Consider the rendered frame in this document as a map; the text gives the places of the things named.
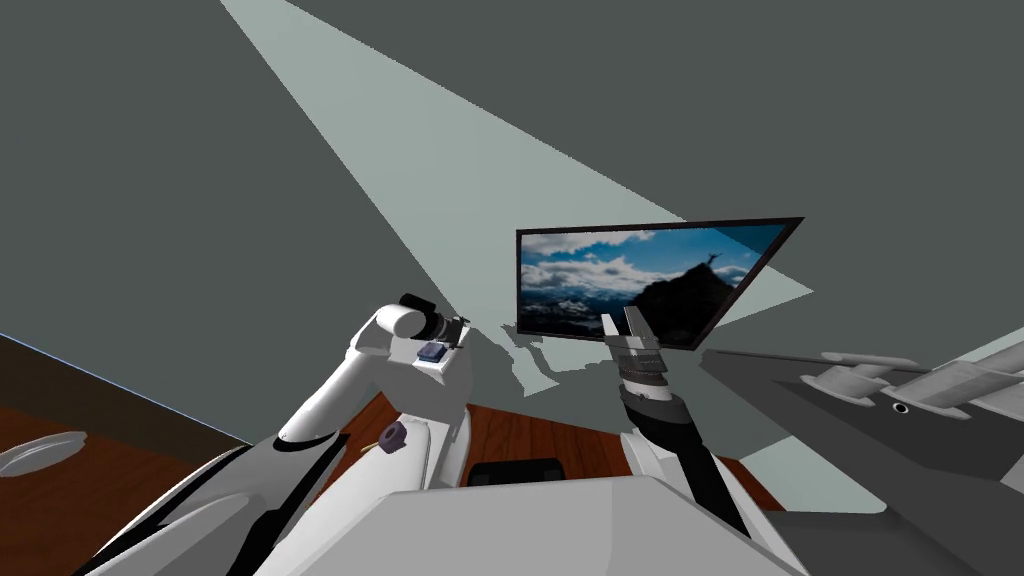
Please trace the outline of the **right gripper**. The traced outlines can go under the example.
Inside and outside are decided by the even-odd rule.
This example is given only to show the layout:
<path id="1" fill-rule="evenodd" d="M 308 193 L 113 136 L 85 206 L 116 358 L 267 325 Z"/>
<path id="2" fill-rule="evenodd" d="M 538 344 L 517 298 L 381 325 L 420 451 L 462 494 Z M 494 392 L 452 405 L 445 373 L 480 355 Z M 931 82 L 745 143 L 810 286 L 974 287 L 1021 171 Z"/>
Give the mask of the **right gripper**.
<path id="1" fill-rule="evenodd" d="M 657 335 L 637 306 L 626 306 L 624 315 L 631 336 L 620 335 L 618 326 L 609 314 L 601 315 L 604 343 L 622 377 L 648 386 L 666 386 L 667 367 L 663 361 Z"/>

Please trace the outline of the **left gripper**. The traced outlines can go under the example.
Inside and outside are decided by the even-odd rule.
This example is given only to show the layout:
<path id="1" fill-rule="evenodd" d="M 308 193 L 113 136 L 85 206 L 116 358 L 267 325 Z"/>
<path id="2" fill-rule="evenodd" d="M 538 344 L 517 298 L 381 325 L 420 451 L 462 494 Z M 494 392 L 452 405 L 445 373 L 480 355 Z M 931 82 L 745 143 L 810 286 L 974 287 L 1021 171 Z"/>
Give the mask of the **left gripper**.
<path id="1" fill-rule="evenodd" d="M 420 341 L 440 342 L 447 348 L 460 348 L 463 329 L 470 321 L 461 316 L 444 317 L 438 313 L 427 313 L 425 324 L 419 332 Z"/>

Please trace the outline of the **black-framed mountain sky picture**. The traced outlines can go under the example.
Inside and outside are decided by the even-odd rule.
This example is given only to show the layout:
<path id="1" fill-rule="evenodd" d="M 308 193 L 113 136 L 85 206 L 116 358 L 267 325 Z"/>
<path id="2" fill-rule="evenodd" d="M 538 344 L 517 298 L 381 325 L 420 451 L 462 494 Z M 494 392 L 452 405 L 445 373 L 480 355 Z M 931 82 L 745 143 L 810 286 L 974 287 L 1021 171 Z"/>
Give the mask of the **black-framed mountain sky picture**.
<path id="1" fill-rule="evenodd" d="M 801 217 L 520 229 L 523 335 L 598 341 L 636 307 L 663 346 L 696 349 L 803 223 Z"/>

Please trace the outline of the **purple round knob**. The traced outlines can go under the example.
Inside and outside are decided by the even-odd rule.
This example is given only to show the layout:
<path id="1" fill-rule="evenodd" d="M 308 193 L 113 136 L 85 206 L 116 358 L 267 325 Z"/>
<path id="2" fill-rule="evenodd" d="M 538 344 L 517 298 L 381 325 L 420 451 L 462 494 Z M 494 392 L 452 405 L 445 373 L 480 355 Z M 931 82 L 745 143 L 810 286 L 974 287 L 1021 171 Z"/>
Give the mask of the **purple round knob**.
<path id="1" fill-rule="evenodd" d="M 360 449 L 360 453 L 379 448 L 386 454 L 392 454 L 406 447 L 408 428 L 402 421 L 394 421 L 378 437 L 378 441 Z"/>

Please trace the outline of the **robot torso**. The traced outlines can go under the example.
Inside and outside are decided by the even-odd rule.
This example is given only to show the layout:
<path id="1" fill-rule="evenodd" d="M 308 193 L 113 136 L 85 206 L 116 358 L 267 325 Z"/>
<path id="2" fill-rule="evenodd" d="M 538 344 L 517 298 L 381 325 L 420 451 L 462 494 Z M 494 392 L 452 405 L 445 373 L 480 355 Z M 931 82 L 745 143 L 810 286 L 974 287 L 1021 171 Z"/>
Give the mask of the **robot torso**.
<path id="1" fill-rule="evenodd" d="M 423 459 L 374 449 L 302 517 L 275 576 L 806 576 L 746 495 L 744 532 L 668 458 L 637 475 L 427 489 Z"/>

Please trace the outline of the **grey round plate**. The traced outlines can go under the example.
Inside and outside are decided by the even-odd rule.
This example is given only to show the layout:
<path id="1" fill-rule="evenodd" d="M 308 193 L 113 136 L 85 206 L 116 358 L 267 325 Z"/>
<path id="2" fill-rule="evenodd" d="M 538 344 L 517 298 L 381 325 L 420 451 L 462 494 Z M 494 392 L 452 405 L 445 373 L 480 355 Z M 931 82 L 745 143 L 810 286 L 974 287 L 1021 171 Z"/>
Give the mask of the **grey round plate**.
<path id="1" fill-rule="evenodd" d="M 63 431 L 12 447 L 0 453 L 0 478 L 34 474 L 74 456 L 87 440 L 85 431 Z"/>

